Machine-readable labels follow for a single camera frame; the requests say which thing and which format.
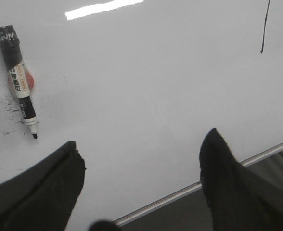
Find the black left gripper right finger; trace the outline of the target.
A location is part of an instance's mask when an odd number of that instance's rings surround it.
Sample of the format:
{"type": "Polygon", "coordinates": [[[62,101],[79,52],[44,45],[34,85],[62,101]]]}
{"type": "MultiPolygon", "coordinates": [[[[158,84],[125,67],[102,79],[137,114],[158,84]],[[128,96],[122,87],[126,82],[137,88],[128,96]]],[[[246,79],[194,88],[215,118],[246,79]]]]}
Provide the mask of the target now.
{"type": "Polygon", "coordinates": [[[205,136],[200,179],[215,231],[283,231],[283,190],[241,165],[216,128],[205,136]]]}

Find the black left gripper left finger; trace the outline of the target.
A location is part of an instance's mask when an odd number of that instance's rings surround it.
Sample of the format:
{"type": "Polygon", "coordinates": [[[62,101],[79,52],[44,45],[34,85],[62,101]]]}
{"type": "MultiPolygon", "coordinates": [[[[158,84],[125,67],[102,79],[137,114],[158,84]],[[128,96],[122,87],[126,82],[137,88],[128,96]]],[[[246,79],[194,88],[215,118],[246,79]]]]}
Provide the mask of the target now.
{"type": "Polygon", "coordinates": [[[0,184],[0,231],[64,231],[81,193],[85,161],[68,141],[0,184]]]}

